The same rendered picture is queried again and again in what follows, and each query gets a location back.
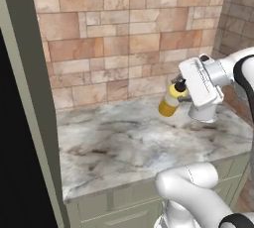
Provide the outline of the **grey-green cupboard door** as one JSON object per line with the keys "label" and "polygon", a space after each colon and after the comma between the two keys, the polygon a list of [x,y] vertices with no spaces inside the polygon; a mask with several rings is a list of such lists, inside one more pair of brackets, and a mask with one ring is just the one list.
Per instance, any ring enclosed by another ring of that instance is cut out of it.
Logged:
{"label": "grey-green cupboard door", "polygon": [[160,199],[81,222],[82,228],[154,228],[162,213]]}

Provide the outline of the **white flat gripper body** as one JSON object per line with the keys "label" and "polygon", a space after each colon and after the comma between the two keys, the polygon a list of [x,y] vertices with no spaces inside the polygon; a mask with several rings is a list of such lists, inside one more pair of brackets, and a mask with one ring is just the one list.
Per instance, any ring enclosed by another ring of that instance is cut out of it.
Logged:
{"label": "white flat gripper body", "polygon": [[187,89],[196,108],[206,108],[223,101],[224,95],[220,87],[212,83],[204,64],[198,57],[181,62],[179,69],[186,80]]}

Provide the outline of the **grey-green narrow drawer front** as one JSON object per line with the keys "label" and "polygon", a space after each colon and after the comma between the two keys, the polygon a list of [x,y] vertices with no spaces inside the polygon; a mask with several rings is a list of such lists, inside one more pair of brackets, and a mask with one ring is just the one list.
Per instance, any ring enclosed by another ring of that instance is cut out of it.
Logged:
{"label": "grey-green narrow drawer front", "polygon": [[215,166],[219,177],[218,184],[213,189],[218,190],[220,187],[224,187],[227,182],[231,182],[236,188],[241,187],[245,181],[244,173],[248,163],[248,154],[213,161],[212,164]]}

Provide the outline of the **yellow mustard bottle black cap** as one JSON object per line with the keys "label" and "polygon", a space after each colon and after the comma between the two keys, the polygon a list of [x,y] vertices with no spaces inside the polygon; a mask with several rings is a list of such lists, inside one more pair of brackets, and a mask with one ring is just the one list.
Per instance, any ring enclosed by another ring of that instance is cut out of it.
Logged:
{"label": "yellow mustard bottle black cap", "polygon": [[180,99],[188,95],[185,80],[172,83],[159,104],[159,113],[164,117],[172,117],[180,106]]}

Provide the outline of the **grey-green wide drawer front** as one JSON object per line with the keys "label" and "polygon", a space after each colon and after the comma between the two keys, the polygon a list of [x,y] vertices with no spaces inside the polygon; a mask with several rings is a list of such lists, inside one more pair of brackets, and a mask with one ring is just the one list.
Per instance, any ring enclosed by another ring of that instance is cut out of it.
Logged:
{"label": "grey-green wide drawer front", "polygon": [[148,181],[83,197],[77,205],[80,218],[84,221],[154,198],[159,198],[159,194],[154,183]]}

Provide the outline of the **grey-green counter base cabinet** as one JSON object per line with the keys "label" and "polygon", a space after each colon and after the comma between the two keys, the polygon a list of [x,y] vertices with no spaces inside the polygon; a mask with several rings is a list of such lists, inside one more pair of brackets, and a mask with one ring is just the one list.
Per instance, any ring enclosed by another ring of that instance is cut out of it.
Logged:
{"label": "grey-green counter base cabinet", "polygon": [[[234,209],[249,175],[249,154],[214,161],[219,183],[213,189]],[[162,213],[154,182],[138,182],[66,203],[70,228],[153,228]]]}

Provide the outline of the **black fridge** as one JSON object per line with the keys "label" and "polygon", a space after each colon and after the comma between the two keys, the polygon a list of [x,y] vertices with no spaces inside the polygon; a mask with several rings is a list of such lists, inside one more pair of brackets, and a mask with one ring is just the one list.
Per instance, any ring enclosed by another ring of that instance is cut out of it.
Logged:
{"label": "black fridge", "polygon": [[0,228],[58,228],[1,32]]}

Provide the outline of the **grey-green tall housing panel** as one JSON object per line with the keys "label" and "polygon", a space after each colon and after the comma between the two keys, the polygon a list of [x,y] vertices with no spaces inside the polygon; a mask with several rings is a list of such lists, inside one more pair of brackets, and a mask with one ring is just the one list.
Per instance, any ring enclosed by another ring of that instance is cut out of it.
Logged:
{"label": "grey-green tall housing panel", "polygon": [[70,228],[62,197],[56,109],[34,0],[0,0],[0,32],[58,228]]}

